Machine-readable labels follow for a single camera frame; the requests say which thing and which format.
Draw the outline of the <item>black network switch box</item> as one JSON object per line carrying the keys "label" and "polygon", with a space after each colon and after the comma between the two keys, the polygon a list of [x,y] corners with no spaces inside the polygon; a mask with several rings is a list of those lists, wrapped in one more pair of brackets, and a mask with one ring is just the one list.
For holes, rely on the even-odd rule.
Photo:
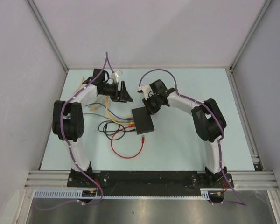
{"label": "black network switch box", "polygon": [[138,135],[154,131],[151,115],[147,112],[146,107],[134,108],[131,111],[135,130]]}

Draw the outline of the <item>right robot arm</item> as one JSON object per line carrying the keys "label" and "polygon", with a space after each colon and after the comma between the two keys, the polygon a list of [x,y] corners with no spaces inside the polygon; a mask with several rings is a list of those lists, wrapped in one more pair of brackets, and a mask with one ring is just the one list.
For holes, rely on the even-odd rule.
{"label": "right robot arm", "polygon": [[175,88],[168,89],[159,79],[149,85],[139,86],[138,92],[144,95],[142,102],[150,115],[156,114],[165,105],[192,116],[196,133],[206,148],[206,182],[211,187],[221,184],[227,172],[221,147],[227,123],[216,101],[210,98],[201,102],[182,95]]}

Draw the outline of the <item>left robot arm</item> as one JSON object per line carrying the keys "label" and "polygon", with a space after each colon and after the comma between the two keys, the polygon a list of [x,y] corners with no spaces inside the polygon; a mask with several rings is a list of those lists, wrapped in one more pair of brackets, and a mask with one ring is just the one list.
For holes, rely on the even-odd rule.
{"label": "left robot arm", "polygon": [[119,81],[121,70],[109,74],[106,70],[94,69],[93,75],[84,80],[75,94],[67,101],[57,100],[53,106],[55,135],[69,147],[72,169],[81,171],[77,180],[87,187],[94,181],[94,175],[87,170],[91,163],[87,158],[82,136],[84,134],[83,108],[98,95],[108,96],[113,102],[133,102],[125,82]]}

